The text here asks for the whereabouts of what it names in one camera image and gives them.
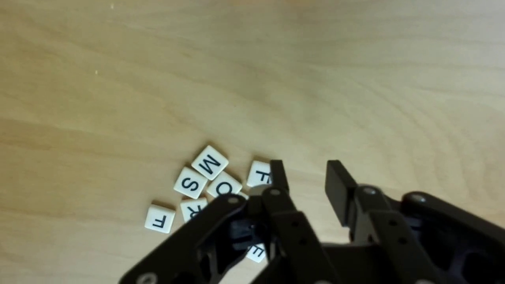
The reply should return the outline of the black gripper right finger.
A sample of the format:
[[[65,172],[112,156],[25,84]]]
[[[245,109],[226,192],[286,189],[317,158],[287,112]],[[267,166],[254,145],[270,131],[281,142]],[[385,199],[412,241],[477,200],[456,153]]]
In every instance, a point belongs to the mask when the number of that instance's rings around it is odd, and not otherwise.
[[[423,191],[394,200],[360,184],[338,159],[327,197],[349,230],[328,244],[344,284],[505,284],[505,229]]]

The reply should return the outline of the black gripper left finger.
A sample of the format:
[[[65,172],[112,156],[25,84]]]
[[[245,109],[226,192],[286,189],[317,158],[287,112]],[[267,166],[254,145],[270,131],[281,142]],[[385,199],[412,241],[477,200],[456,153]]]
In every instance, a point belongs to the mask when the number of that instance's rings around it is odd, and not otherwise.
[[[118,284],[218,284],[256,244],[267,267],[254,284],[342,284],[306,216],[289,196],[284,166],[248,199],[224,194],[129,268]]]

